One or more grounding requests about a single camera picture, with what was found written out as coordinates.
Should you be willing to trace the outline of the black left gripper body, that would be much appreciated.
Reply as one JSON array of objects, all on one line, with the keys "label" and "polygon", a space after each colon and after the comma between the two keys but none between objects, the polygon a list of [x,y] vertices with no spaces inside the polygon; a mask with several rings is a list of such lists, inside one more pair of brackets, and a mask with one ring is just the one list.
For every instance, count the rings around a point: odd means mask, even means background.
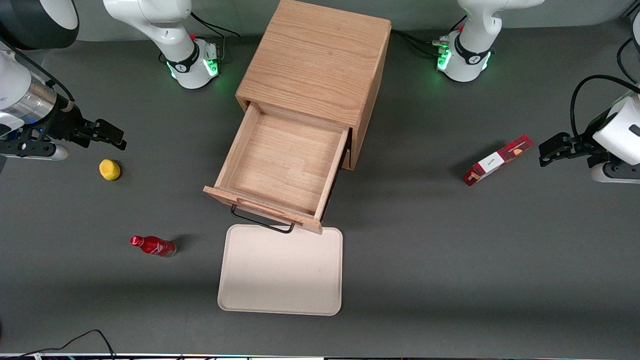
[{"label": "black left gripper body", "polygon": [[571,137],[570,142],[572,150],[569,158],[586,157],[589,169],[611,161],[610,151],[606,150],[590,136],[586,136],[585,139],[583,139],[582,135]]}]

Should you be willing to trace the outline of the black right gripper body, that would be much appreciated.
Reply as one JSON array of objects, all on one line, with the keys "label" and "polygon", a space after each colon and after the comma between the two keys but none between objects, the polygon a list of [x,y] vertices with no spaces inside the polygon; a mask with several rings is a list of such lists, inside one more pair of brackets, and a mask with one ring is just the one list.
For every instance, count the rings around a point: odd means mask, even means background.
[{"label": "black right gripper body", "polygon": [[55,105],[51,109],[12,105],[1,114],[2,148],[55,148],[53,140],[87,148],[99,141],[98,123],[84,119],[76,106],[64,112]]}]

